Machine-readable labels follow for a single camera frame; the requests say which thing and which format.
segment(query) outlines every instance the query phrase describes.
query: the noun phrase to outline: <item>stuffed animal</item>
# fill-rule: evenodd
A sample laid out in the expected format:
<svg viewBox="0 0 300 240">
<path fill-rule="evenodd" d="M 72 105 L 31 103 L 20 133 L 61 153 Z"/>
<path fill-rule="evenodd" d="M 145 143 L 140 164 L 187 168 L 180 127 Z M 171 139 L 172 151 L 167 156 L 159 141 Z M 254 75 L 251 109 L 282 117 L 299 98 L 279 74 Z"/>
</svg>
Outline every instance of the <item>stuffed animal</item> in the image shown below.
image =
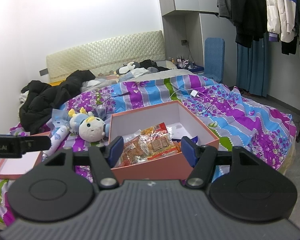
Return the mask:
<svg viewBox="0 0 300 240">
<path fill-rule="evenodd" d="M 82 107 L 80 113 L 76 114 L 74 109 L 69 111 L 70 127 L 74 133 L 79 133 L 80 137 L 87 142 L 97 142 L 105 136 L 109 137 L 110 125 L 93 116 Z"/>
<path fill-rule="evenodd" d="M 140 63 L 138 62 L 130 62 L 126 66 L 118 68 L 116 71 L 114 71 L 114 74 L 117 76 L 124 75 L 128 72 L 130 72 L 132 69 L 140 68 Z"/>
</svg>

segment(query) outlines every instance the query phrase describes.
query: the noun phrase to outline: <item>blue and white jacket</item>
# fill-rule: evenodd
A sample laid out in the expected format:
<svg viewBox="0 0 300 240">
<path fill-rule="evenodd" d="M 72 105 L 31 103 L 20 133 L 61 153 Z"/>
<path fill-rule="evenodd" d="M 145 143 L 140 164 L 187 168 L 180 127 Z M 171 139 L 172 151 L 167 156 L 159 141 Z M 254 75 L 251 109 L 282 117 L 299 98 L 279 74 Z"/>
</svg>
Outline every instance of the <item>blue and white jacket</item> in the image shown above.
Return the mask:
<svg viewBox="0 0 300 240">
<path fill-rule="evenodd" d="M 284 42 L 291 42 L 296 36 L 294 30 L 296 0 L 267 0 L 269 40 L 275 41 L 279 34 Z"/>
</svg>

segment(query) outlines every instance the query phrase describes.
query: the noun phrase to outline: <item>floral bedspread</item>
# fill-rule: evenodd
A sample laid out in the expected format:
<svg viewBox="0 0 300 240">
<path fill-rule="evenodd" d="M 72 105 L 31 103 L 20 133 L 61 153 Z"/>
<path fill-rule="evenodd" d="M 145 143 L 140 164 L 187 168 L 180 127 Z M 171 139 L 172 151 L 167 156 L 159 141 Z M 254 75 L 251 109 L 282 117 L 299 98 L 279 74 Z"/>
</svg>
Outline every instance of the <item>floral bedspread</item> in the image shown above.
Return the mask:
<svg viewBox="0 0 300 240">
<path fill-rule="evenodd" d="M 187 89 L 199 91 L 201 97 L 192 98 Z M 223 84 L 194 75 L 118 83 L 82 93 L 66 102 L 62 109 L 84 107 L 93 111 L 104 105 L 107 114 L 112 114 L 170 100 L 180 100 L 220 138 L 219 150 L 231 151 L 233 146 L 243 146 L 274 169 L 281 166 L 297 132 L 290 114 L 243 98 L 236 87 L 230 91 Z M 82 151 L 90 145 L 70 133 L 60 148 Z M 92 181 L 88 167 L 77 166 L 76 172 Z M 13 216 L 5 193 L 11 183 L 0 180 L 0 221 L 8 225 Z"/>
</svg>

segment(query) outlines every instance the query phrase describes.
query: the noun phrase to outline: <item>headboard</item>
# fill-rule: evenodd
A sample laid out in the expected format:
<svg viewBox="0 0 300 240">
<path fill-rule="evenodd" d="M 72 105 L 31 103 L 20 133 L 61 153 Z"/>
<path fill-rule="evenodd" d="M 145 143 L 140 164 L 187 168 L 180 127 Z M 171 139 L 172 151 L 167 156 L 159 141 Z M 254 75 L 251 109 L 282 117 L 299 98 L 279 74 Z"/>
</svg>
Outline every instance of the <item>headboard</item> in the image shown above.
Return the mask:
<svg viewBox="0 0 300 240">
<path fill-rule="evenodd" d="M 65 79 L 72 72 L 91 70 L 95 76 L 109 75 L 131 61 L 165 60 L 162 31 L 137 33 L 94 41 L 47 56 L 50 81 Z"/>
</svg>

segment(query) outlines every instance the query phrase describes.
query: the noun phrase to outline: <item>blue chair backrest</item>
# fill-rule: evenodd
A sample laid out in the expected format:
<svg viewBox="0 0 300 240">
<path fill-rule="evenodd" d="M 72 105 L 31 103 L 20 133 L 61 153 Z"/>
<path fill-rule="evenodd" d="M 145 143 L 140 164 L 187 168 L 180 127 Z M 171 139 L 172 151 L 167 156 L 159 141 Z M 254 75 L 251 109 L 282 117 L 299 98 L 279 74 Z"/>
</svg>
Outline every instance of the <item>blue chair backrest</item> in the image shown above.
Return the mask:
<svg viewBox="0 0 300 240">
<path fill-rule="evenodd" d="M 204 73 L 213 74 L 223 81 L 225 41 L 222 38 L 206 38 L 204 42 Z"/>
</svg>

